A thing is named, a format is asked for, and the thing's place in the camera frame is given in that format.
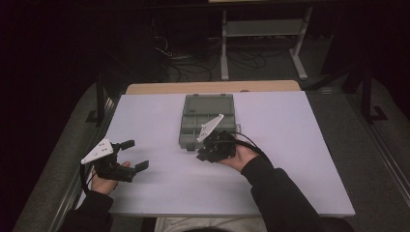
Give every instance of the wire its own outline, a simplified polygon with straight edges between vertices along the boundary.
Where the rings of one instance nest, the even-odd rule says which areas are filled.
[[[156,38],[156,39],[163,39],[163,40],[165,41],[165,50],[168,49],[168,40],[167,40],[166,38],[160,37],[160,36],[156,36],[155,38]]]
[[[226,55],[226,57],[227,57],[228,60],[229,60],[234,66],[236,66],[238,69],[245,70],[245,71],[255,71],[255,70],[258,70],[258,69],[263,68],[263,67],[266,66],[266,60],[265,60],[265,58],[263,58],[263,57],[261,57],[261,58],[262,58],[262,61],[263,61],[263,65],[261,65],[261,66],[260,66],[255,60],[251,60],[252,62],[255,63],[255,65],[253,66],[253,65],[250,65],[250,64],[248,64],[248,63],[246,63],[246,62],[242,62],[242,61],[240,61],[240,60],[234,58],[234,57],[231,56],[231,55]]]
[[[253,146],[257,147],[256,144],[246,135],[240,133],[240,132],[231,132],[231,133],[236,133],[236,134],[240,134],[241,136],[245,137],[247,140],[249,140],[249,142],[251,142],[253,144]]]
[[[181,73],[181,74],[179,74],[179,73],[168,73],[168,75],[175,75],[175,74],[178,75],[178,79],[175,80],[176,83],[177,83],[177,82],[180,82],[181,77],[184,77],[184,78],[187,80],[187,82],[190,82],[188,76],[187,76],[186,74],[184,74],[184,73]]]
[[[97,175],[97,171],[93,173],[93,175],[91,176],[90,180],[88,180],[87,182],[87,186],[90,184],[90,182],[93,180],[93,178]]]
[[[247,40],[247,42],[248,42],[248,46],[249,46],[249,48],[255,48],[255,46],[252,46],[252,43],[250,42],[250,40]],[[251,52],[248,52],[250,55],[251,55],[251,58],[248,58],[248,57],[246,57],[246,58],[242,58],[244,61],[248,61],[248,60],[254,60],[254,59],[256,59],[257,57],[261,57],[261,54],[263,53],[263,50],[262,51],[259,51],[258,53],[256,53],[256,55],[254,55],[253,53],[251,53]]]
[[[263,53],[263,51],[259,51],[259,53],[257,53],[256,55],[254,55],[253,53],[251,53],[251,52],[242,52],[243,54],[241,55],[241,56],[243,56],[242,57],[242,59],[244,60],[244,61],[249,61],[249,60],[254,60],[254,59],[256,59],[257,57],[262,57],[261,56],[261,54]]]
[[[167,51],[164,51],[164,50],[162,50],[162,49],[160,49],[160,48],[157,48],[157,47],[154,47],[154,49],[160,51],[160,52],[161,52],[162,54],[164,54],[164,55],[167,55],[167,56],[169,56],[169,57],[172,57],[172,52],[167,52]]]
[[[79,166],[79,178],[80,178],[81,187],[84,190],[84,193],[88,194],[89,189],[87,185],[87,179],[85,178],[85,164],[81,164]]]
[[[264,55],[264,54],[262,54],[261,56],[262,57],[276,57],[276,56],[280,56],[280,55],[282,55],[283,53],[286,53],[288,50],[289,50],[289,48],[292,48],[292,46],[289,46],[289,47],[287,47],[287,48],[284,48],[284,49],[282,49],[282,50],[280,50],[278,53],[276,53],[276,54],[272,54],[272,55]]]
[[[212,56],[215,56],[215,55],[218,55],[218,54],[220,54],[220,53],[215,53],[215,54],[212,54],[210,56],[212,57]],[[185,74],[185,73],[195,73],[195,74],[208,73],[208,75],[209,75],[208,81],[212,81],[212,78],[213,78],[212,70],[218,64],[219,60],[220,59],[216,59],[215,62],[211,65],[210,68],[208,68],[204,65],[199,65],[199,64],[204,63],[204,61],[200,61],[200,60],[199,61],[193,61],[192,63],[186,63],[186,62],[185,63],[179,63],[178,61],[177,62],[173,61],[171,64],[168,65],[168,67],[173,68],[178,72],[178,73],[176,73],[176,74],[179,74],[178,81],[181,78],[181,76],[183,76],[183,75],[186,77],[187,81],[189,81],[188,75]],[[195,70],[191,70],[190,68],[199,68],[200,70],[195,71]]]
[[[195,62],[196,62],[196,63],[202,63],[202,62],[203,62],[203,59],[204,59],[205,57],[212,57],[212,56],[214,56],[214,55],[219,55],[219,54],[220,54],[220,52],[218,51],[218,52],[215,52],[215,53],[212,53],[212,54],[208,54],[208,55],[205,55],[205,54],[193,54],[193,55],[184,55],[184,56],[174,56],[174,57],[171,58],[171,62],[183,62],[183,61],[189,60],[189,59],[192,59],[192,60],[198,59],[198,61],[195,61]]]
[[[187,79],[187,82],[190,82],[190,80],[188,79],[188,76],[184,73],[181,73],[181,69],[178,69],[177,67],[173,66],[173,65],[168,65],[168,67],[175,69],[178,73],[168,73],[168,75],[171,74],[178,74],[178,79],[175,82],[179,82],[181,79],[181,76],[184,76]]]

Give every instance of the dark background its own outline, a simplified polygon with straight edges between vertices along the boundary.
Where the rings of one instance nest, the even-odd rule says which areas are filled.
[[[158,42],[154,34],[169,38],[170,46],[199,53],[206,52],[208,37],[220,36],[221,14],[216,11],[116,14],[78,9],[108,3],[1,3],[1,100],[5,107],[1,110],[0,231],[13,229],[73,108],[98,76],[110,96],[117,96],[130,83],[163,82],[165,57],[154,49]],[[408,12],[408,7],[398,1],[318,6],[308,33],[329,38],[342,21],[343,30],[337,34],[324,72],[334,73],[358,57],[367,59],[374,77],[388,87],[410,118]],[[233,17],[244,15],[271,13],[238,11]],[[152,18],[158,23],[155,30],[151,27]]]

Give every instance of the table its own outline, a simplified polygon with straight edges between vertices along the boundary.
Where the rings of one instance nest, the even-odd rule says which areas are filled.
[[[299,52],[308,29],[308,22],[313,7],[322,6],[324,4],[340,4],[349,2],[361,2],[362,0],[208,0],[208,1],[159,1],[159,2],[140,2],[140,1],[120,1],[97,6],[82,7],[85,11],[97,12],[129,12],[137,11],[139,14],[156,14],[160,12],[175,12],[175,11],[222,11],[223,17],[221,20],[221,79],[229,79],[229,71],[226,56],[226,38],[227,37],[243,37],[243,36],[278,36],[278,35],[295,35],[297,41],[294,47],[289,49],[291,59],[294,63],[298,76],[301,79],[307,79],[308,75],[299,58]],[[297,18],[284,18],[272,20],[244,20],[231,21],[226,19],[227,11],[245,9],[246,11],[254,11],[257,9],[266,8],[289,8],[303,7],[306,8],[304,15],[298,15]],[[130,53],[139,53],[139,51],[128,51]]]
[[[135,146],[120,152],[118,161],[149,160],[150,167],[138,173],[133,183],[121,183],[111,194],[115,201],[111,213],[139,217],[259,216],[249,192],[250,185],[243,176],[221,164],[202,162],[195,153],[179,148],[186,95],[181,93],[207,93],[209,86],[213,86],[213,93],[220,93],[226,87],[225,93],[234,95],[237,123],[241,124],[242,132],[276,167],[287,171],[319,215],[355,214],[306,94],[295,91],[296,82],[180,85],[131,85],[120,99],[106,137],[113,143],[134,139]],[[286,85],[290,91],[276,91],[286,90]],[[243,89],[256,91],[257,86],[265,87],[262,91],[271,88],[276,92],[238,93]]]

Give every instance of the person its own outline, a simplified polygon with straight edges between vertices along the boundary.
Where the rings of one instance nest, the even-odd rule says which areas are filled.
[[[267,231],[325,231],[319,215],[284,170],[274,168],[253,150],[241,145],[236,146],[234,157],[220,163],[236,169],[248,179]],[[59,231],[109,231],[112,216],[108,211],[113,204],[109,194],[117,184],[95,175],[83,203],[77,210],[68,212]],[[195,228],[191,231],[223,230]]]

